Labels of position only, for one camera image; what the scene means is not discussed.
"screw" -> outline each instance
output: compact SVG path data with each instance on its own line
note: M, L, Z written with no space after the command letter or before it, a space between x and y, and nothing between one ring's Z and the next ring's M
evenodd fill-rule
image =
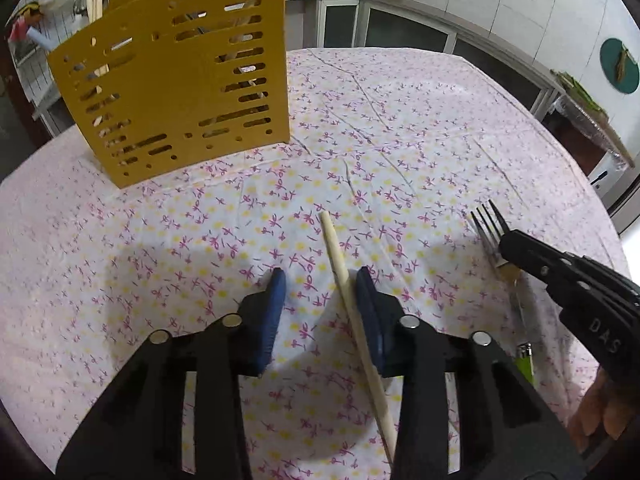
M487 332L476 332L473 334L472 339L474 343L480 346L487 346L491 342L491 336Z
M240 326L242 323L242 318L238 316L238 314L227 314L222 318L222 324L227 328L233 328L236 326Z
M402 316L400 324L405 328L417 328L420 325L420 319L415 316Z
M169 339L169 333L166 330L156 330L149 336L149 341L154 345L159 345L166 342Z

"yellow plastic basket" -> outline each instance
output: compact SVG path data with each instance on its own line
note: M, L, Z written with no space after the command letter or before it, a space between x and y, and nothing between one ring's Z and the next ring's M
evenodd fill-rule
M289 141L284 0L130 0L49 65L119 187Z

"tablecloth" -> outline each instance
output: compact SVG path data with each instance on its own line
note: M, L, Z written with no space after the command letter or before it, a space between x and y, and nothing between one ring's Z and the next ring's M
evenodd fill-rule
M119 190L73 127L0 186L0 398L51 468L151 331L203 329L279 266L288 290L273 362L241 381L255 478L388 478L322 209L349 268L369 266L379 290L436 329L486 330L508 352L508 294L468 218L481 202L561 250L627 272L577 164L464 59L368 48L300 50L287 62L289 144ZM565 420L596 364L543 285L527 287L538 389ZM387 395L397 421L401 379ZM455 459L455 416L450 424ZM183 449L193 468L188 434Z

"table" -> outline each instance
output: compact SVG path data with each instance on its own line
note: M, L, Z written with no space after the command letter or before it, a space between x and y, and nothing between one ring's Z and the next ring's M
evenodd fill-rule
M324 208L349 268L369 266L379 290L436 329L487 330L509 352L507 291L467 217L480 202L491 198L512 226L627 273L577 164L464 59L300 50L288 54L288 77L288 145L119 190L73 127L0 186L0 397L51 468L152 330L201 330L280 266L288 291L273 363L241 383L255 478L387 478L322 240ZM565 420L596 363L542 284L527 286L539 391ZM400 379L387 394L398 420ZM189 468L188 438L184 451Z

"fork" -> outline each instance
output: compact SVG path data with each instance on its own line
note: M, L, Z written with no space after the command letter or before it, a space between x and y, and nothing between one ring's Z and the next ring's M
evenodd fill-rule
M480 207L476 208L478 216L472 211L471 218L476 226L489 261L491 261L492 266L494 266L498 277L507 285L509 303L516 325L516 337L520 341L516 347L515 364L527 381L533 384L534 374L531 343L527 340L527 330L524 323L524 316L522 315L522 304L518 296L518 279L520 278L521 270L505 260L500 254L498 245L504 233L510 231L510 229L494 202L489 200L489 206L494 213L493 215L485 204L481 204Z

